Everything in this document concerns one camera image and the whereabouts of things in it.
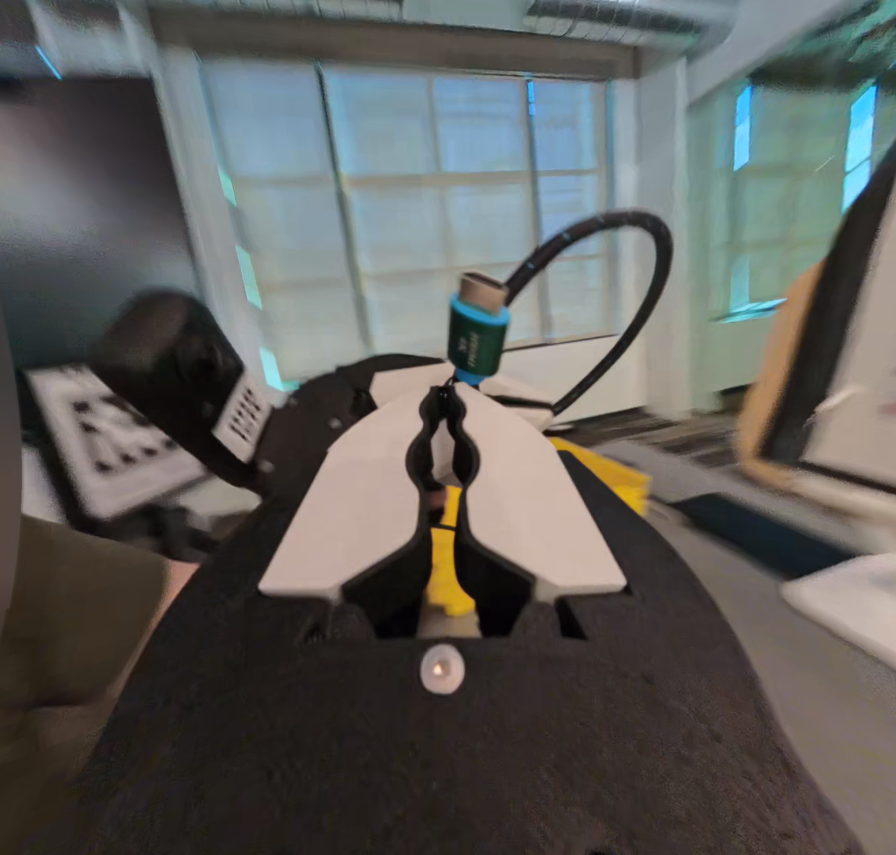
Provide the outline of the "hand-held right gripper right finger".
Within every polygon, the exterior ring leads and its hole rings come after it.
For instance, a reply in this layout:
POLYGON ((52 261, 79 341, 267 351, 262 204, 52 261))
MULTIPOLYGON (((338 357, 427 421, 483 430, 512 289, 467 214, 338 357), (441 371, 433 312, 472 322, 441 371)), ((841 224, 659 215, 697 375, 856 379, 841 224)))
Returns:
POLYGON ((610 594, 623 571, 554 445, 531 423, 466 384, 454 456, 469 444, 476 468, 462 482, 472 543, 520 569, 534 596, 610 594))

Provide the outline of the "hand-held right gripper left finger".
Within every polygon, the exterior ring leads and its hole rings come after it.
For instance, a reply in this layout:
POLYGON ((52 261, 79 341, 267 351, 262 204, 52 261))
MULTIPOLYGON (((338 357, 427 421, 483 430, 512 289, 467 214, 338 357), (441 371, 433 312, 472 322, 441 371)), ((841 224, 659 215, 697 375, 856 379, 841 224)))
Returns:
POLYGON ((330 446, 259 592, 325 600, 422 595, 432 570, 425 483, 441 407, 439 387, 416 387, 330 446))

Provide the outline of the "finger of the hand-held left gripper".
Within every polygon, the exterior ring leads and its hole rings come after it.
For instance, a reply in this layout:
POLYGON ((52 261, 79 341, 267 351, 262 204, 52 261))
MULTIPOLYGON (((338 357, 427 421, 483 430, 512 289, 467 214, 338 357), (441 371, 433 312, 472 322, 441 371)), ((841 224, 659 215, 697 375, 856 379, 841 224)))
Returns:
POLYGON ((543 392, 530 385, 510 377, 495 376, 481 383, 481 391, 538 430, 547 430, 554 425, 552 403, 543 392))
POLYGON ((378 371, 371 381, 371 398, 377 409, 412 394, 423 397, 449 380, 448 364, 428 364, 378 371))

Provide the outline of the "yellow plastic bin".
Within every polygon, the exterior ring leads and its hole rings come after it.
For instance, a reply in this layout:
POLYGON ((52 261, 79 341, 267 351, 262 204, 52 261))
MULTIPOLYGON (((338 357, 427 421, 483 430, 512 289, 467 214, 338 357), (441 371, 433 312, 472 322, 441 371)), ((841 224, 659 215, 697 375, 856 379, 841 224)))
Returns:
MULTIPOLYGON (((549 441, 557 451, 574 456, 635 513, 647 514, 650 476, 560 437, 552 436, 549 441)), ((461 493, 462 488, 455 485, 444 489, 442 512, 432 525, 432 572, 425 592, 426 605, 451 618, 472 615, 476 610, 455 571, 454 540, 461 493)))

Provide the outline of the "person's left forearm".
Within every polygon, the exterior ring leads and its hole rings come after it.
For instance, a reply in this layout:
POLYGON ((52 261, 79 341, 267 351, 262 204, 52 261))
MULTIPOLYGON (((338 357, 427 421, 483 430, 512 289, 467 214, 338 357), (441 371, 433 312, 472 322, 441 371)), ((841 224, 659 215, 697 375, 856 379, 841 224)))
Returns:
POLYGON ((167 611, 194 577, 201 564, 174 559, 166 560, 166 585, 162 611, 167 611))

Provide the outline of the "black white tag sign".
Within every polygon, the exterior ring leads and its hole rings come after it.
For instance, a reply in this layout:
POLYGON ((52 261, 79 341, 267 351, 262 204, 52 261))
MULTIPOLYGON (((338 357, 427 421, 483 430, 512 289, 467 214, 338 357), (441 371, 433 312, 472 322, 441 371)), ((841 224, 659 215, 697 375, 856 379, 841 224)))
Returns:
POLYGON ((85 365, 32 368, 24 378, 91 519, 112 520, 207 477, 196 458, 85 365))

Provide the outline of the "large paned window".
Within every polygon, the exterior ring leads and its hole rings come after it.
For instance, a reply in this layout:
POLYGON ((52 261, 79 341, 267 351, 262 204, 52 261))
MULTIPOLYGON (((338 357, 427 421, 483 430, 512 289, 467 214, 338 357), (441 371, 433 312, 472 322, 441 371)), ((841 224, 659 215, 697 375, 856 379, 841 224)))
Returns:
POLYGON ((200 64, 265 381, 442 356, 461 273, 508 278, 609 205, 606 84, 321 62, 200 64))
POLYGON ((826 254, 894 139, 894 92, 741 82, 711 175, 711 317, 767 315, 826 254))

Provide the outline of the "instruction board with plastic cover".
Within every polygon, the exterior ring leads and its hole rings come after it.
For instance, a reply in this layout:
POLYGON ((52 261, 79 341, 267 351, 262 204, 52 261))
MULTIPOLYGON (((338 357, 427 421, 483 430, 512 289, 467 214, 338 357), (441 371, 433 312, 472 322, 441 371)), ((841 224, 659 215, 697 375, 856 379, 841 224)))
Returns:
POLYGON ((791 286, 735 431, 751 479, 894 521, 894 147, 791 286))

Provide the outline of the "white rounded base plate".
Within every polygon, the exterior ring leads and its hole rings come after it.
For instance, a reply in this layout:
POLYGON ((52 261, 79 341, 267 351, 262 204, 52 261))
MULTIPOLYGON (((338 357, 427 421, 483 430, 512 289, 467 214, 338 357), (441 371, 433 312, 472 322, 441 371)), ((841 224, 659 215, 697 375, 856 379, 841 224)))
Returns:
POLYGON ((895 667, 895 555, 853 558, 780 586, 783 600, 835 637, 895 667))

